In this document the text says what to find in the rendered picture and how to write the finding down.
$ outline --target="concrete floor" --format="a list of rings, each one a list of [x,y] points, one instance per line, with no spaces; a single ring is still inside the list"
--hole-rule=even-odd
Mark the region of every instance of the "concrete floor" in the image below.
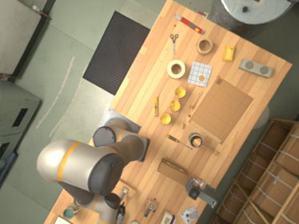
[[[19,157],[0,189],[1,223],[43,223],[62,188],[43,180],[36,161],[52,141],[70,138],[88,142],[113,95],[82,79],[108,22],[116,10],[151,28],[165,0],[57,0],[22,68],[16,85],[42,100],[18,148]],[[191,10],[209,12],[212,0],[178,0]],[[42,6],[46,0],[38,0]],[[269,103],[270,117],[294,120],[299,113],[299,4],[253,42],[291,62],[293,67]],[[222,200],[266,125],[253,130],[216,189]],[[209,207],[198,223],[209,223]]]

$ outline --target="black rubber mat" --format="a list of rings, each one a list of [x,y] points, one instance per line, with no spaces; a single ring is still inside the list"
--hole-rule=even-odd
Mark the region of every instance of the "black rubber mat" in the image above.
[[[115,95],[149,32],[115,11],[83,78]]]

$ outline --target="screwdriver handle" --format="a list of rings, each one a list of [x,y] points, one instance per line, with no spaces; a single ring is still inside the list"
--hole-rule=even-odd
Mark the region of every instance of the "screwdriver handle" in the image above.
[[[178,139],[176,139],[175,137],[171,136],[170,134],[167,134],[166,137],[169,138],[171,141],[180,142],[180,141],[178,141]]]

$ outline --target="checkered paper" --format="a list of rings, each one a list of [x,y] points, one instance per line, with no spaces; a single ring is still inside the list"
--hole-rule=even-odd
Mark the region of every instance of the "checkered paper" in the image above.
[[[193,62],[188,77],[188,83],[202,86],[202,87],[207,87],[209,82],[209,76],[211,75],[212,72],[212,68],[213,67],[209,65],[205,65],[199,62]],[[201,76],[205,78],[204,81],[199,80],[199,77]]]

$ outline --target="wooden tabletop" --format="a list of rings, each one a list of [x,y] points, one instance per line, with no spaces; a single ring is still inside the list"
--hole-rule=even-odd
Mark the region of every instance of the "wooden tabletop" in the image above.
[[[205,34],[200,35],[179,22],[174,17],[175,14],[189,19],[205,30]],[[177,51],[175,57],[173,57],[173,43],[169,38],[171,34],[179,34],[175,43]],[[202,38],[209,38],[213,42],[212,51],[205,56],[200,55],[196,48],[197,42]],[[232,62],[222,61],[225,46],[235,47]],[[271,78],[262,78],[239,70],[243,58],[274,68]],[[186,72],[182,78],[172,79],[167,74],[167,66],[174,59],[185,63]],[[201,92],[200,87],[187,83],[192,62],[211,65],[213,70],[208,86],[203,90],[195,107],[190,109],[189,105]],[[160,223],[165,211],[168,211],[175,214],[176,223],[181,224],[184,222],[180,213],[191,206],[195,206],[201,214],[206,202],[199,198],[196,201],[189,198],[183,185],[158,173],[157,167],[161,159],[165,157],[173,159],[187,168],[189,174],[205,179],[207,184],[216,188],[290,67],[291,64],[285,60],[212,23],[192,10],[167,0],[110,105],[110,108],[141,126],[139,134],[150,138],[151,141],[146,160],[131,162],[123,170],[122,181],[137,189],[136,194],[126,201],[126,216],[123,223],[131,223],[133,220],[142,224]],[[207,137],[209,148],[220,154],[216,155],[205,148],[189,150],[181,144],[171,142],[166,138],[167,134],[188,144],[189,134],[199,131],[188,123],[187,116],[193,115],[217,76],[224,78],[253,98],[247,111],[222,145]],[[169,104],[175,99],[174,91],[179,86],[183,86],[187,94],[180,99],[180,111],[171,112]],[[172,116],[169,125],[161,124],[160,118],[153,116],[155,96],[159,97],[159,115],[167,112]],[[183,130],[180,129],[182,123],[185,124]],[[229,155],[237,131],[239,135],[232,154]],[[155,198],[157,209],[149,220],[143,216],[146,203],[151,198]],[[45,223],[52,223],[57,215],[62,215],[62,211],[71,201],[72,198],[62,191]],[[71,222],[96,223],[96,217],[97,214],[94,212],[82,210]]]

